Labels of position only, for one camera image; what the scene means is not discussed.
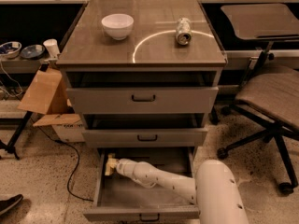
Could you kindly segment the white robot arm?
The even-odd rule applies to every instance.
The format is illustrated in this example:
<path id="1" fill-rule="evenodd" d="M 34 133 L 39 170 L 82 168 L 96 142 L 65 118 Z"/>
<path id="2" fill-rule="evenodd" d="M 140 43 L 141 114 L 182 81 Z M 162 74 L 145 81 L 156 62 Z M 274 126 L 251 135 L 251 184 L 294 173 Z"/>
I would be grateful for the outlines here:
<path id="1" fill-rule="evenodd" d="M 120 159 L 116 171 L 137 184 L 159 186 L 174 191 L 199 209 L 201 224 L 249 224 L 232 171 L 221 161 L 204 161 L 187 177 L 162 171 L 144 161 Z"/>

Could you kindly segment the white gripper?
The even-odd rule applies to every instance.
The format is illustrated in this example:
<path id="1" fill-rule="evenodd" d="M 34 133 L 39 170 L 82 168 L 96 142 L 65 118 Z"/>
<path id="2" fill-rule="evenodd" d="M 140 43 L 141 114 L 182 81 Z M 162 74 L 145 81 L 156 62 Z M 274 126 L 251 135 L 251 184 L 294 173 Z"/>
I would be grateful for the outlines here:
<path id="1" fill-rule="evenodd" d="M 130 175 L 130 161 L 128 159 L 120 159 L 116 165 L 116 171 L 120 175 Z"/>

